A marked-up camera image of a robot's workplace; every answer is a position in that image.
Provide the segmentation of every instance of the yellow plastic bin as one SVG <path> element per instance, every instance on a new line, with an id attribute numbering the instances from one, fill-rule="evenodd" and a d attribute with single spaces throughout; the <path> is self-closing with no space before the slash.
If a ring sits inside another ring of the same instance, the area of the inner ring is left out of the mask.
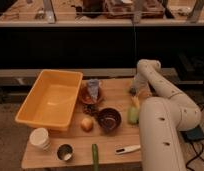
<path id="1" fill-rule="evenodd" d="M 16 122 L 34 128 L 67 130 L 82 77 L 81 72 L 42 70 L 19 109 Z"/>

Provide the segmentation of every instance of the white cup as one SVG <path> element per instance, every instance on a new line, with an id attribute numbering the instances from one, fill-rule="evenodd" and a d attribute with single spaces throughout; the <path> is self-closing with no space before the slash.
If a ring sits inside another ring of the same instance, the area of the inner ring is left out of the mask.
<path id="1" fill-rule="evenodd" d="M 30 143 L 39 148 L 46 150 L 50 146 L 48 131 L 45 128 L 37 128 L 33 130 L 29 137 Z"/>

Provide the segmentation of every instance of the green cucumber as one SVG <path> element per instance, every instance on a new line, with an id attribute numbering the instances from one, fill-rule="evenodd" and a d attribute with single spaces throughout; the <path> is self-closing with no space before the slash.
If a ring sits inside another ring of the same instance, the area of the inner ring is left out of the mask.
<path id="1" fill-rule="evenodd" d="M 93 170 L 99 171 L 99 154 L 97 144 L 92 144 Z"/>
<path id="2" fill-rule="evenodd" d="M 127 121 L 129 124 L 137 124 L 139 119 L 139 110 L 138 108 L 132 106 L 128 109 L 127 112 Z"/>

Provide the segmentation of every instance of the bowl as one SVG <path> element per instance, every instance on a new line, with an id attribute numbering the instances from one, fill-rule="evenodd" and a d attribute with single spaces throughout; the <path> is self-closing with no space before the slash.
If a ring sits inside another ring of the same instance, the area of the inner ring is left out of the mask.
<path id="1" fill-rule="evenodd" d="M 96 119 L 105 133 L 112 132 L 121 124 L 121 115 L 114 108 L 102 109 Z"/>
<path id="2" fill-rule="evenodd" d="M 80 89 L 80 92 L 79 92 L 79 100 L 83 103 L 83 104 L 86 104 L 86 105 L 92 105 L 92 104 L 98 104 L 100 103 L 102 100 L 103 100 L 103 91 L 102 89 L 99 87 L 99 90 L 98 90 L 98 98 L 96 101 L 94 101 L 91 97 L 90 97 L 90 94 L 87 90 L 87 86 L 84 86 Z"/>

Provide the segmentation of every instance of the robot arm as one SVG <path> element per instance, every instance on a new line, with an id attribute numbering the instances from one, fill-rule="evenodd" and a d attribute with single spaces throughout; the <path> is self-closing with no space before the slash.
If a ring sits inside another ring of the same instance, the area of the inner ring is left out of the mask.
<path id="1" fill-rule="evenodd" d="M 160 63 L 140 60 L 136 88 L 150 84 L 159 97 L 146 99 L 139 113 L 140 139 L 144 171 L 186 171 L 177 130 L 184 131 L 200 123 L 198 106 L 157 71 Z"/>

